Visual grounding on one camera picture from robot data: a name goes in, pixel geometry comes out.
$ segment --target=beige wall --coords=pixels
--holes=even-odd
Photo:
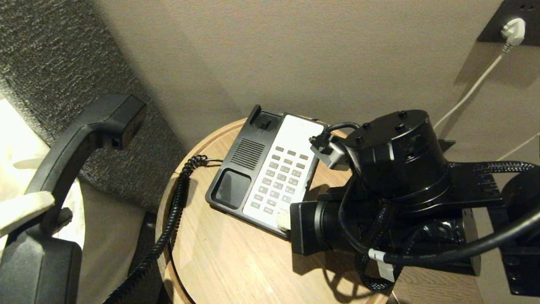
[[[257,103],[331,123],[412,108],[436,121],[502,47],[476,42],[501,0],[94,2],[190,147]],[[448,158],[494,160],[538,133],[539,75],[540,48],[504,58],[441,129],[458,141]],[[538,163],[537,141],[523,151]]]

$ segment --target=wall outlet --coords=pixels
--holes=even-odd
[[[504,43],[501,30],[514,18],[521,18],[526,23],[522,44],[540,46],[540,0],[504,0],[477,40]]]

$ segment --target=white cord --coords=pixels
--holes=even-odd
[[[396,293],[392,290],[392,295],[394,296],[394,299],[396,299],[397,304],[401,304],[400,301],[397,299]]]
[[[514,152],[516,152],[517,150],[523,148],[526,144],[530,143],[531,141],[533,141],[535,138],[539,137],[540,136],[540,133],[534,135],[533,137],[529,138],[528,140],[524,141],[522,144],[520,144],[519,146],[517,146],[516,148],[512,149],[510,152],[504,154],[503,156],[499,157],[499,159],[497,161],[501,161],[505,158],[507,158],[508,156],[510,156],[511,154],[513,154]]]
[[[525,21],[521,18],[514,18],[507,22],[502,31],[501,35],[506,38],[506,44],[503,47],[503,52],[493,61],[493,63],[489,66],[489,68],[478,78],[476,83],[472,86],[472,88],[467,92],[467,94],[460,100],[460,102],[453,107],[450,112],[446,113],[441,120],[439,120],[435,126],[433,127],[436,129],[446,118],[448,118],[452,113],[454,113],[461,105],[469,99],[469,97],[474,93],[476,88],[484,81],[484,78],[491,72],[491,70],[501,61],[501,59],[504,57],[504,54],[508,53],[513,47],[520,45],[523,40],[525,39]]]
[[[482,74],[482,76],[480,76],[480,78],[478,78],[478,80],[476,81],[476,83],[472,86],[472,88],[467,92],[467,94],[460,100],[460,102],[457,103],[457,105],[455,105],[448,113],[446,113],[446,115],[444,115],[434,126],[433,128],[436,129],[446,118],[448,118],[450,115],[452,115],[452,113],[454,113],[459,107],[461,107],[461,105],[467,101],[467,99],[469,99],[469,97],[474,93],[474,91],[476,90],[476,88],[478,88],[478,86],[482,83],[482,81],[484,81],[484,78],[486,78],[486,76],[491,72],[491,70],[493,70],[493,68],[495,66],[497,66],[497,64],[499,63],[499,61],[501,61],[501,59],[504,57],[504,54],[506,54],[507,52],[502,52],[498,57],[497,59],[495,59],[495,61],[493,61],[493,63],[489,66],[489,68]]]

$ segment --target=gray upholstered headboard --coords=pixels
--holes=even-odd
[[[89,2],[0,4],[0,91],[48,145],[102,94],[146,102],[146,121],[128,150],[97,150],[80,178],[157,210],[184,153]]]

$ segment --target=wooden tabletop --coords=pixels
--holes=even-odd
[[[225,158],[244,122],[210,134],[182,161],[161,200],[156,239],[184,163],[198,154]],[[199,168],[192,174],[176,243],[158,260],[173,303],[386,303],[387,295],[361,285],[351,255],[296,255],[289,242],[212,209],[205,193],[217,171]],[[349,177],[320,164],[308,196],[342,186]],[[473,277],[433,270],[406,267],[394,290],[401,303],[482,303]]]

